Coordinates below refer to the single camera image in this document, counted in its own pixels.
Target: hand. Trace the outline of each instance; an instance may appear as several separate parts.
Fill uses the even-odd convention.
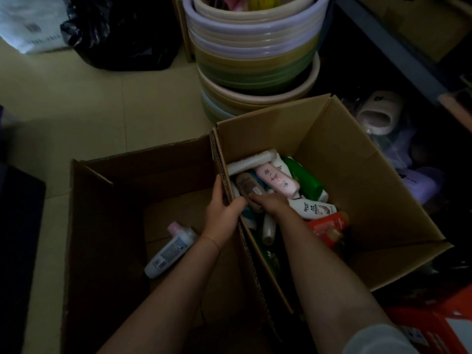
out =
[[[246,205],[247,201],[244,197],[240,196],[226,207],[223,204],[223,183],[220,175],[216,175],[211,202],[207,206],[202,237],[207,237],[214,241],[221,250],[227,240],[233,235],[238,217]]]
[[[281,211],[289,208],[287,197],[279,192],[270,193],[267,195],[249,194],[249,198],[261,205],[269,214],[278,217]]]

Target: beige floor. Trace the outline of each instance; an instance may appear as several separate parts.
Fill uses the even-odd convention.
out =
[[[71,50],[24,56],[0,40],[0,104],[23,122],[12,165],[47,184],[24,354],[59,352],[69,161],[207,133],[195,64],[111,73]]]

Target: person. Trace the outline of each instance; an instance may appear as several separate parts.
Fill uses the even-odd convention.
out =
[[[251,200],[280,225],[295,288],[320,353],[417,353],[363,282],[313,235],[284,196],[253,194]],[[99,354],[182,350],[218,255],[245,206],[243,197],[224,205],[217,176],[200,238]]]

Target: bracelet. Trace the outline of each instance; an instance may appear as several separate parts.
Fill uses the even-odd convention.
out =
[[[214,240],[214,239],[212,239],[212,238],[209,238],[209,237],[207,237],[207,236],[200,236],[200,238],[206,238],[208,241],[211,241],[211,242],[213,242],[213,243],[215,244],[216,248],[218,249],[218,252],[221,252],[221,248],[220,248],[220,246],[218,246],[218,244],[215,242],[215,240]]]

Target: white sleeve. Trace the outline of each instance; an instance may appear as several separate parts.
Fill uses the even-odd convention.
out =
[[[397,328],[377,324],[356,333],[343,354],[418,354],[418,351]]]

